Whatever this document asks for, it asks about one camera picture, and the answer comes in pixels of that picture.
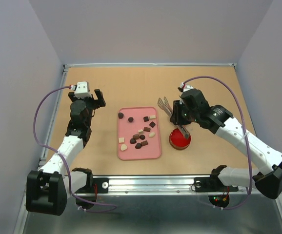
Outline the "metal tongs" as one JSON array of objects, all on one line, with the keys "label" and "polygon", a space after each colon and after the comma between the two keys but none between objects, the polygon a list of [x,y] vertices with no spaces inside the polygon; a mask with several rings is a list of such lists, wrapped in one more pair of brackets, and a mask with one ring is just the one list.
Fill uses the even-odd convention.
[{"label": "metal tongs", "polygon": [[165,111],[169,117],[169,121],[179,129],[183,137],[185,139],[189,139],[190,133],[186,129],[185,125],[188,125],[191,122],[183,115],[184,105],[180,102],[180,100],[173,101],[173,107],[171,107],[166,97],[163,99],[159,98],[158,106]]}]

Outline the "dark diamond chocolate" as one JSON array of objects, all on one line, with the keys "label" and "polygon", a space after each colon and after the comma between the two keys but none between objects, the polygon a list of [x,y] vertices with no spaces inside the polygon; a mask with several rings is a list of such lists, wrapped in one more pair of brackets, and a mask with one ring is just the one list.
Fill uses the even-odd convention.
[{"label": "dark diamond chocolate", "polygon": [[155,122],[152,121],[152,122],[149,124],[149,126],[152,127],[152,128],[154,128],[154,127],[156,126],[156,124],[155,124]]}]

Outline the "white oval chocolate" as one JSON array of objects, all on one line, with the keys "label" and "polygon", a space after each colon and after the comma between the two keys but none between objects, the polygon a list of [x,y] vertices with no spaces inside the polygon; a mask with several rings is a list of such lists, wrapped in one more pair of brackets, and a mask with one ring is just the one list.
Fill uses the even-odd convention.
[{"label": "white oval chocolate", "polygon": [[148,136],[149,137],[154,137],[155,136],[155,132],[151,132]]}]

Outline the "brown rectangular chocolate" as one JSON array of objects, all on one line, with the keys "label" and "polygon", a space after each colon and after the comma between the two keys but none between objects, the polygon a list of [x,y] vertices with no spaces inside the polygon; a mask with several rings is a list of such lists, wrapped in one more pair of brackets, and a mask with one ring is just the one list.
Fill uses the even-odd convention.
[{"label": "brown rectangular chocolate", "polygon": [[144,129],[143,129],[145,132],[150,132],[151,131],[151,128],[149,128],[149,127],[144,127]]}]

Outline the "brown oval chocolate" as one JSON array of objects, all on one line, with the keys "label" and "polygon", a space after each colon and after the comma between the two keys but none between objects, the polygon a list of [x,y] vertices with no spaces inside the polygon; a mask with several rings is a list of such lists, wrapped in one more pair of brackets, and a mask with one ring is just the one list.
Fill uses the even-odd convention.
[{"label": "brown oval chocolate", "polygon": [[133,139],[138,139],[138,138],[140,138],[140,135],[139,135],[139,134],[133,135]]}]

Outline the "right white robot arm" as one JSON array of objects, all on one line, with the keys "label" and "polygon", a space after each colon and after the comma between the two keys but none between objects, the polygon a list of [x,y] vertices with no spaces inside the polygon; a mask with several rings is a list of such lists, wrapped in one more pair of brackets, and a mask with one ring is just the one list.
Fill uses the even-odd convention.
[{"label": "right white robot arm", "polygon": [[179,91],[181,95],[173,102],[170,122],[178,126],[197,123],[248,158],[248,169],[225,165],[214,169],[209,179],[211,188],[221,190],[232,185],[255,188],[265,197],[276,199],[282,193],[282,153],[248,131],[223,106],[210,106],[201,90],[186,85]]}]

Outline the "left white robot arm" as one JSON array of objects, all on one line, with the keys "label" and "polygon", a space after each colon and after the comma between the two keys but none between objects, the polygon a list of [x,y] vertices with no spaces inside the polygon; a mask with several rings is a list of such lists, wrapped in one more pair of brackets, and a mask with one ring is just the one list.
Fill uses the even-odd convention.
[{"label": "left white robot arm", "polygon": [[74,85],[70,89],[70,120],[63,141],[58,149],[39,142],[41,147],[53,151],[53,155],[39,170],[32,170],[27,175],[26,209],[29,212],[60,216],[74,192],[79,189],[88,192],[94,188],[90,169],[70,170],[69,165],[91,137],[95,111],[106,103],[99,89],[94,90],[96,97],[89,92],[80,94]]}]

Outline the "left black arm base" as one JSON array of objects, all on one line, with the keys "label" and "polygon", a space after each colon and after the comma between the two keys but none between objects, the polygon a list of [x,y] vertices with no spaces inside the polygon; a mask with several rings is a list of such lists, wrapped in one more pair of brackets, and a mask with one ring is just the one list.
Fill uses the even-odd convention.
[{"label": "left black arm base", "polygon": [[85,168],[74,168],[71,176],[73,193],[83,199],[76,198],[76,205],[80,210],[93,211],[92,202],[97,203],[98,194],[108,193],[109,178],[94,177],[92,170]]}]

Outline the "dark heart chocolate bottom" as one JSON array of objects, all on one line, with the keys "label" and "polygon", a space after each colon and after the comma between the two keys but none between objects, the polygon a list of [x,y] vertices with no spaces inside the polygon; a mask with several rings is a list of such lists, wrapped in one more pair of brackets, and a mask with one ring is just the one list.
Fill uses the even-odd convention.
[{"label": "dark heart chocolate bottom", "polygon": [[135,148],[136,149],[140,149],[142,147],[142,145],[140,144],[140,143],[137,143],[136,145],[135,145]]}]

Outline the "dark heart chocolate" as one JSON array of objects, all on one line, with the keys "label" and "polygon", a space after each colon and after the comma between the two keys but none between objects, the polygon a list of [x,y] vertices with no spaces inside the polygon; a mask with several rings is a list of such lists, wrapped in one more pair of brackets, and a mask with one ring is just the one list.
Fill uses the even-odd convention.
[{"label": "dark heart chocolate", "polygon": [[136,144],[136,140],[134,138],[130,139],[131,144]]},{"label": "dark heart chocolate", "polygon": [[137,143],[136,145],[135,145],[135,148],[136,149],[140,149],[142,147],[142,145],[140,144],[140,143]]}]

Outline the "dark heart chocolate left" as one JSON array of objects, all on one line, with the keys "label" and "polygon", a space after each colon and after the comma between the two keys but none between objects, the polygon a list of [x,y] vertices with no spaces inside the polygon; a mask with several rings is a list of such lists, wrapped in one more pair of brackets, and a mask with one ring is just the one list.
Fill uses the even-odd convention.
[{"label": "dark heart chocolate left", "polygon": [[130,139],[131,144],[136,144],[136,140],[134,138]]}]

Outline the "white heart chocolate bottom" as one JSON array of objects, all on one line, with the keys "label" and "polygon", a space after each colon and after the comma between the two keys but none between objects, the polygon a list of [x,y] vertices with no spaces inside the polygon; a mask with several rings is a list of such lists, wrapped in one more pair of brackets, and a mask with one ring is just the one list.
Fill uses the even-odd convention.
[{"label": "white heart chocolate bottom", "polygon": [[121,145],[121,151],[125,151],[126,149],[127,149],[127,145],[122,144],[122,145]]}]

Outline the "red round tin box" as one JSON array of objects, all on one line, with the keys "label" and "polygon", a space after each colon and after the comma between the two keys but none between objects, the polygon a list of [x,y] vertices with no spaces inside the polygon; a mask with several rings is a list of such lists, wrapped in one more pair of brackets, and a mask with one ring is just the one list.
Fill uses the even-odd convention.
[{"label": "red round tin box", "polygon": [[169,135],[169,143],[176,150],[184,150],[191,143],[191,136],[185,138],[179,129],[174,129]]}]

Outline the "pink plastic tray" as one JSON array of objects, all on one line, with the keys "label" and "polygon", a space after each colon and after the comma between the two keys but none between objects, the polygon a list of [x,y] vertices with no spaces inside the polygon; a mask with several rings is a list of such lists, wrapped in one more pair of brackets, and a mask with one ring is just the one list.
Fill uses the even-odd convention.
[{"label": "pink plastic tray", "polygon": [[[154,107],[130,107],[130,108],[121,108],[119,113],[123,113],[124,117],[122,119],[118,118],[118,130],[117,135],[118,139],[120,137],[124,138],[124,143],[118,142],[118,157],[121,160],[142,160],[142,159],[157,159],[161,156],[161,139],[160,139],[160,130],[159,130],[159,121],[157,110]],[[148,122],[144,122],[144,117],[149,117],[155,115],[155,119],[150,119]],[[133,117],[134,121],[129,122],[128,118]],[[154,128],[150,127],[151,122],[155,122],[156,126]],[[145,132],[144,127],[151,128],[150,132]],[[154,137],[149,137],[148,135],[151,132],[155,132]],[[135,139],[136,144],[141,143],[142,141],[147,140],[148,145],[136,149],[136,144],[131,144],[130,139],[133,138],[133,135],[145,135],[145,139],[141,140],[140,138]],[[127,145],[125,151],[121,151],[121,145]]]}]

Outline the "aluminium front rail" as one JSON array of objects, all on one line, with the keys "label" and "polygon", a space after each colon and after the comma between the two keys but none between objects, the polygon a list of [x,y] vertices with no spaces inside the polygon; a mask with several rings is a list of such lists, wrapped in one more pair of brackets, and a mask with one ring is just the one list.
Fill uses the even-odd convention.
[{"label": "aluminium front rail", "polygon": [[[197,193],[190,190],[195,177],[208,175],[116,175],[116,176],[95,176],[109,178],[109,190],[101,196],[126,196],[126,195],[209,195],[209,193]],[[246,194],[246,188],[238,185],[238,192]]]}]

